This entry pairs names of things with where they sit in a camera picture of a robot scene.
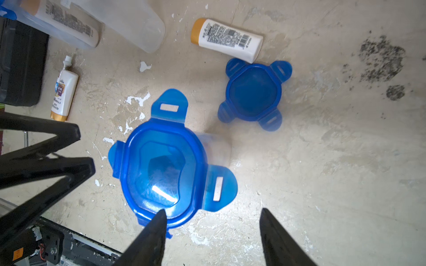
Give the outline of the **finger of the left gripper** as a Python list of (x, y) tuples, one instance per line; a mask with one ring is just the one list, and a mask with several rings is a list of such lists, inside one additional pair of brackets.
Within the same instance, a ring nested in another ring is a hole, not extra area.
[(1, 167), (1, 189), (60, 177), (56, 183), (1, 217), (1, 250), (46, 210), (95, 174), (90, 157), (11, 161)]
[(46, 157), (81, 139), (79, 126), (76, 124), (12, 113), (1, 114), (1, 129), (44, 136), (44, 139), (30, 141), (27, 147), (1, 155), (2, 164), (13, 160)]

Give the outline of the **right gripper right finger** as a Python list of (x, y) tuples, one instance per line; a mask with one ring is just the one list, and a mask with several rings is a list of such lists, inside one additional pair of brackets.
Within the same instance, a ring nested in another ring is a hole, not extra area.
[(267, 208), (261, 211), (259, 225), (267, 266), (316, 266)]

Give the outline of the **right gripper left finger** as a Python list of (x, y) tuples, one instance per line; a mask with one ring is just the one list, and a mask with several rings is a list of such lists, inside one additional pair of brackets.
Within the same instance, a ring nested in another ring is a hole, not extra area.
[(167, 218), (161, 209), (114, 266), (160, 266), (164, 257)]

